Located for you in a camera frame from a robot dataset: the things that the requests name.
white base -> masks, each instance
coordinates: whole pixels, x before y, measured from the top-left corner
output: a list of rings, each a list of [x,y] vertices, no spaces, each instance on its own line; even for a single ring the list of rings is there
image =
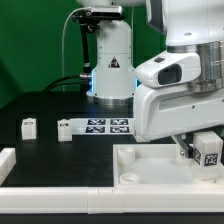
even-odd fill
[[[128,163],[119,165],[126,146]],[[200,182],[176,162],[176,147],[115,145],[114,187],[0,188],[0,213],[224,212],[223,168],[216,183]],[[129,184],[120,183],[124,173],[135,174],[123,176]]]

black tabletop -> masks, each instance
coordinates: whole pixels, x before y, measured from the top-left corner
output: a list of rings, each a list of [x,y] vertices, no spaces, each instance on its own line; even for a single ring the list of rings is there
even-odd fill
[[[105,106],[78,93],[26,93],[0,110],[0,150],[16,148],[16,166],[2,187],[113,186],[113,144],[136,144],[132,135],[81,136],[57,141],[57,120],[132,118],[132,105]],[[36,118],[38,137],[22,141],[22,119]],[[170,138],[153,143],[173,143]],[[199,213],[0,215],[0,223],[223,223],[224,216]]]

white robot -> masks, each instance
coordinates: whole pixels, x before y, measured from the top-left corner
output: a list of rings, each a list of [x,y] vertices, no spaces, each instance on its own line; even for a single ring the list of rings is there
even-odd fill
[[[77,0],[85,7],[139,6],[145,0]],[[101,22],[97,33],[97,66],[92,71],[90,99],[103,104],[126,104],[136,89],[132,66],[131,28],[124,21]]]
[[[167,51],[140,65],[134,97],[137,141],[224,124],[224,1],[146,0]]]

warning label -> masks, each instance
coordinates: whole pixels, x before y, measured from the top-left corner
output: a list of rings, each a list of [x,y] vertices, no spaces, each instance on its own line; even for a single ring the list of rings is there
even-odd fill
[[[120,68],[120,65],[117,61],[117,59],[114,57],[111,63],[108,66],[109,68]]]

